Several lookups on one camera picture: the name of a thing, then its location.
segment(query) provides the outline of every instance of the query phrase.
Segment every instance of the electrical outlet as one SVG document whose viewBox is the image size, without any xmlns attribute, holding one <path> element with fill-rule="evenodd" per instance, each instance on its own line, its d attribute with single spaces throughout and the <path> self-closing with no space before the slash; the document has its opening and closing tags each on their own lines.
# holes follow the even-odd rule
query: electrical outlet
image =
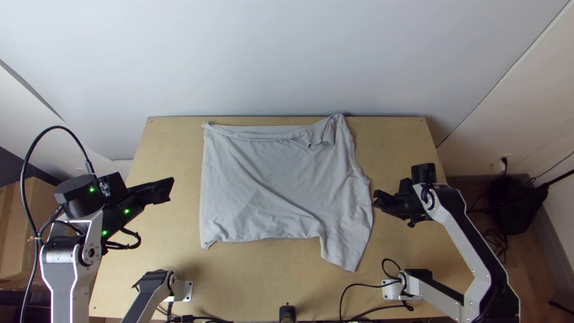
<svg viewBox="0 0 574 323">
<path fill-rule="evenodd" d="M 493 169 L 493 172 L 495 174 L 504 173 L 504 171 L 510 164 L 510 157 L 512 157 L 512 154 L 502 154 L 502 156 L 500 157 L 499 160 L 496 161 L 496 163 L 490 164 L 490 168 Z M 504 164 L 504 162 L 502 161 L 503 158 L 506 158 L 506 164 Z"/>
</svg>

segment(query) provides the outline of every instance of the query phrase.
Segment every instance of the wooden floor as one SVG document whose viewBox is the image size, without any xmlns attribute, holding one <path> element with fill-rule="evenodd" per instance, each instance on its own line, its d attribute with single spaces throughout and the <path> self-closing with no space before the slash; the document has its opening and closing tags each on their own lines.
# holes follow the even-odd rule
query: wooden floor
<svg viewBox="0 0 574 323">
<path fill-rule="evenodd" d="M 451 178 L 448 183 L 462 193 L 467 207 L 484 192 L 488 181 Z M 486 199 L 477 203 L 477 208 L 485 208 Z M 493 227 L 488 215 L 470 214 L 479 231 Z M 525 233 L 509 236 L 509 249 L 506 252 L 504 267 L 508 272 L 510 285 L 520 298 L 522 323 L 574 322 L 574 316 L 556 309 L 548 301 L 562 303 L 556 280 L 552 275 L 548 260 L 542 250 L 536 230 L 530 226 Z"/>
</svg>

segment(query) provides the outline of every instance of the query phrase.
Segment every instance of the wooden tabletop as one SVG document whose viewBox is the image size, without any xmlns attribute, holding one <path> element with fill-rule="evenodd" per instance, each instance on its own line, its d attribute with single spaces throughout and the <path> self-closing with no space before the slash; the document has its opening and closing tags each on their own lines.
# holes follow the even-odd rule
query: wooden tabletop
<svg viewBox="0 0 574 323">
<path fill-rule="evenodd" d="M 130 171 L 128 186 L 174 177 L 171 202 L 150 205 L 127 228 L 138 231 L 138 249 L 111 251 L 100 266 L 90 303 L 90 316 L 123 317 L 137 292 L 131 286 L 147 271 L 171 269 L 194 282 L 192 300 L 177 302 L 175 315 L 211 315 L 229 321 L 277 321 L 279 307 L 289 302 L 299 320 L 338 319 L 339 298 L 348 284 L 378 285 L 387 277 L 381 260 L 402 268 L 427 268 L 435 279 L 460 291 L 472 275 L 444 228 L 426 221 L 415 228 L 406 221 L 374 211 L 371 237 L 356 273 L 320 257 L 319 240 L 266 239 L 217 242 L 203 250 L 199 239 L 199 197 L 203 128 L 201 124 L 235 126 L 311 124 L 321 117 L 153 117 L 149 118 Z M 410 167 L 435 163 L 444 173 L 426 120 L 418 117 L 347 117 L 355 139 L 356 158 L 371 180 L 370 190 L 395 193 Z M 120 234 L 119 242 L 129 242 Z M 380 289 L 353 287 L 345 295 L 344 318 L 386 301 Z M 403 308 L 368 315 L 373 319 L 441 316 L 424 301 L 415 311 Z M 154 318 L 165 317 L 156 312 Z"/>
</svg>

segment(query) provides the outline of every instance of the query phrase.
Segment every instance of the gray t-shirt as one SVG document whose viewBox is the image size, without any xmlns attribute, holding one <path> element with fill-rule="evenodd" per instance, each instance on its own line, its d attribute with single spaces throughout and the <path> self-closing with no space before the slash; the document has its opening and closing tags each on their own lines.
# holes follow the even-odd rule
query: gray t-shirt
<svg viewBox="0 0 574 323">
<path fill-rule="evenodd" d="M 202 248 L 319 237 L 323 259 L 357 269 L 373 209 L 341 114 L 308 126 L 203 127 Z"/>
</svg>

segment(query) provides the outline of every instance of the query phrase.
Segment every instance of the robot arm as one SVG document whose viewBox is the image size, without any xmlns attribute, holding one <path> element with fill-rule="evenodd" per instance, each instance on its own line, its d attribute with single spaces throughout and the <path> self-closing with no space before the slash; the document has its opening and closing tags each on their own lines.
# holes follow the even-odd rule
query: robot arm
<svg viewBox="0 0 574 323">
<path fill-rule="evenodd" d="M 373 205 L 410 220 L 410 227 L 424 220 L 442 224 L 474 280 L 461 294 L 434 280 L 429 270 L 405 269 L 400 284 L 383 287 L 386 299 L 424 299 L 457 322 L 518 322 L 520 301 L 508 284 L 506 270 L 466 216 L 460 192 L 436 184 L 434 164 L 413 166 L 411 174 L 413 179 L 403 179 L 394 196 L 375 191 Z"/>
<path fill-rule="evenodd" d="M 169 201 L 173 178 L 126 188 L 119 173 L 101 178 L 82 175 L 56 187 L 54 196 L 65 213 L 52 225 L 40 251 L 42 278 L 51 291 L 52 322 L 87 322 L 88 305 L 102 256 L 118 248 L 109 241 L 148 204 Z M 72 226 L 77 235 L 67 235 Z M 193 283 L 171 271 L 147 273 L 136 283 L 139 295 L 123 322 L 149 322 L 159 302 L 190 301 Z"/>
</svg>

